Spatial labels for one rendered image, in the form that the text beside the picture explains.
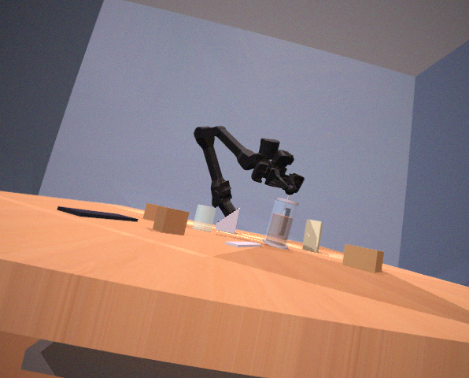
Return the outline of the glass french press with black knob plunger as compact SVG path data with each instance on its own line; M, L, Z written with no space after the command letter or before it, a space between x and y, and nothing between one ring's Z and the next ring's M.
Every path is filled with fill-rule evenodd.
M268 230L262 242L279 249L289 250L287 244L299 203L288 200L289 195L295 192L294 186L288 185L285 192L288 194L287 199L275 197Z

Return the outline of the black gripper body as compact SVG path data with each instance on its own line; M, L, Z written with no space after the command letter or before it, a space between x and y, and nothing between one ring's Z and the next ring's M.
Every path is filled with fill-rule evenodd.
M269 162L268 162L269 163ZM256 181L258 183L262 183L262 177L267 179L268 177L268 174L269 172L271 171L272 168L270 168L269 164L265 164L263 162L258 162L253 170L253 173L251 175L252 177L252 180L253 181ZM275 169L279 169L279 173L280 173L280 176L282 177L282 179L286 182L287 178L288 178L288 175L286 175L286 170L285 169L281 169L280 167L276 166L274 167ZM299 189L301 188L301 185L303 184L305 178L301 175L298 175L296 173L293 173L294 175L296 175L296 180L294 181L296 187L297 187L297 190L294 192L294 193L298 193Z

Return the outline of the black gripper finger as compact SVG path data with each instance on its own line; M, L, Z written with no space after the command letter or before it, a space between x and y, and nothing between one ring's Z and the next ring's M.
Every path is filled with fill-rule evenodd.
M286 184L287 184L287 185L292 185L292 186L294 186L295 191L297 190L297 187L296 187L296 185L295 185L295 183L294 183L294 181L296 180L296 178L297 178L296 175L290 173L289 176L288 176L288 178L287 178L287 180L286 180Z
M267 179L265 180L265 184L271 187L279 187L283 189L287 189L288 185L282 179L279 173L279 169L272 168L268 174Z

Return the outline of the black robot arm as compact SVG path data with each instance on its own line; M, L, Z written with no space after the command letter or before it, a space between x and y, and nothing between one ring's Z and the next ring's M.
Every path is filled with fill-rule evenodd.
M244 170L254 169L260 161L269 164L270 168L276 166L287 170L287 165L291 165L294 156L288 151L279 150L280 141L276 139L262 138L260 140L259 153L254 153L246 149L224 126L215 127L196 127L194 138L198 145L203 149L205 160L209 168L212 179L212 206L219 206L223 215L227 217L233 213L236 208L231 203L231 187L229 181L222 177L219 162L214 149L215 136L236 156L238 163ZM270 161L272 160L272 161Z

